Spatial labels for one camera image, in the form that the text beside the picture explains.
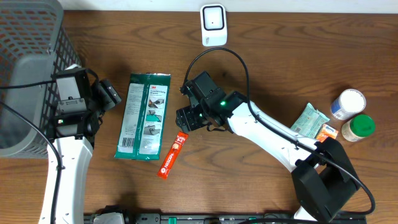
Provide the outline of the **red white snack packet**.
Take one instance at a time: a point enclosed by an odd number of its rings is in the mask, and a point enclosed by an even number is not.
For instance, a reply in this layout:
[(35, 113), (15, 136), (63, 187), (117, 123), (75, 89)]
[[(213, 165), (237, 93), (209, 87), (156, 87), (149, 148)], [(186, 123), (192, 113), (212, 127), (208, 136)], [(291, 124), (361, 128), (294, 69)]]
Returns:
[(177, 137), (174, 140), (174, 143), (172, 144), (164, 162), (162, 163), (157, 176), (162, 178), (162, 179), (167, 179), (172, 166), (178, 157), (180, 151), (182, 150), (183, 145), (185, 144), (185, 141), (188, 139), (188, 134), (179, 132), (177, 134)]

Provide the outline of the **green white gloves packet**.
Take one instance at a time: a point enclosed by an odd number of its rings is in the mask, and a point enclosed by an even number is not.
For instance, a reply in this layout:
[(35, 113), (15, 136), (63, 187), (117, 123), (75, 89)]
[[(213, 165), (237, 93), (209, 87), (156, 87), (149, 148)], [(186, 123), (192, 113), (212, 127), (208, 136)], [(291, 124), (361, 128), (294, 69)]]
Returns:
[(170, 81), (169, 74), (131, 74), (115, 158), (159, 159)]

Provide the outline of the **light green snack packet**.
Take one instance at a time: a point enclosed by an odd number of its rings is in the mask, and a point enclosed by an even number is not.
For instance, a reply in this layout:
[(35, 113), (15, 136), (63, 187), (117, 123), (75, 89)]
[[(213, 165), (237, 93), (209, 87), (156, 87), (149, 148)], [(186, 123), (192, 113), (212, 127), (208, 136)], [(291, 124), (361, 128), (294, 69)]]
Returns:
[(291, 130), (303, 136), (315, 138), (322, 125), (329, 122), (329, 118), (307, 103), (302, 114), (291, 126)]

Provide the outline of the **small orange box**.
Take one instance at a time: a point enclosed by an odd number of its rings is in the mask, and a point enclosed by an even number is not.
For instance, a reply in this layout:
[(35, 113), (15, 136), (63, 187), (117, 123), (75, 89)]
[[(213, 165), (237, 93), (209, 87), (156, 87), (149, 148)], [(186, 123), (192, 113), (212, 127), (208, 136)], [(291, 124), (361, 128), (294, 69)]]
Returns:
[(320, 142), (323, 142), (327, 138), (336, 139), (337, 135), (338, 135), (338, 130), (336, 130), (335, 128), (331, 127), (328, 124), (322, 124), (319, 132), (315, 136), (315, 139), (319, 140)]

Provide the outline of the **white blue label jar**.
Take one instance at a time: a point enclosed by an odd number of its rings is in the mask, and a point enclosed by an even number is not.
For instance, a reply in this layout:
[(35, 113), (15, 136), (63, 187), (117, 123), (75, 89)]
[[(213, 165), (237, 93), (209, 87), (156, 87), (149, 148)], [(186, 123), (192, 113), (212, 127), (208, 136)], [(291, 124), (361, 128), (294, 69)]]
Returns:
[(343, 91), (330, 106), (331, 113), (338, 120), (347, 120), (362, 112), (366, 107), (364, 95), (355, 89)]

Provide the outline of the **green lid white jar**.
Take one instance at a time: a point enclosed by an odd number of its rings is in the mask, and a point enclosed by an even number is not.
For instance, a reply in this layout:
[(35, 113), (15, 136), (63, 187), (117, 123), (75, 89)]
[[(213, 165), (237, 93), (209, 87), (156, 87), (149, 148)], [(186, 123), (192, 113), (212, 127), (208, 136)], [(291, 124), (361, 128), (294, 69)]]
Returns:
[(341, 134), (347, 141), (356, 142), (372, 135), (375, 128), (376, 125), (370, 116), (360, 114), (342, 125)]

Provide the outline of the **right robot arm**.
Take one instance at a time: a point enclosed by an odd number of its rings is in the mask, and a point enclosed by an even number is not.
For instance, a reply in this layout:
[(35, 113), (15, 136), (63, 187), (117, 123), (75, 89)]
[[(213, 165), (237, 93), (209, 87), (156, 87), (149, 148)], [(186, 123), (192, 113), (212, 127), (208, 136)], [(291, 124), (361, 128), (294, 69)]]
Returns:
[(354, 167), (337, 140), (320, 142), (294, 132), (243, 94), (225, 93), (207, 72), (187, 80), (180, 91), (190, 101), (176, 112), (176, 124), (183, 132), (213, 125), (235, 133), (257, 144), (290, 172), (301, 205), (296, 219), (330, 222), (359, 190)]

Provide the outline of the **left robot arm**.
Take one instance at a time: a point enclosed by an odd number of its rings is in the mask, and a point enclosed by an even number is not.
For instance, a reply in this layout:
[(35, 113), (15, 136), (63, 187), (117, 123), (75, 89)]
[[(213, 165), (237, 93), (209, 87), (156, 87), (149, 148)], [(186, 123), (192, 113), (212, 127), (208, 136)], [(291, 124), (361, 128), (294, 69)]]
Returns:
[(46, 137), (49, 169), (39, 223), (83, 223), (86, 175), (105, 112), (121, 102), (109, 80), (73, 64), (55, 78), (60, 99)]

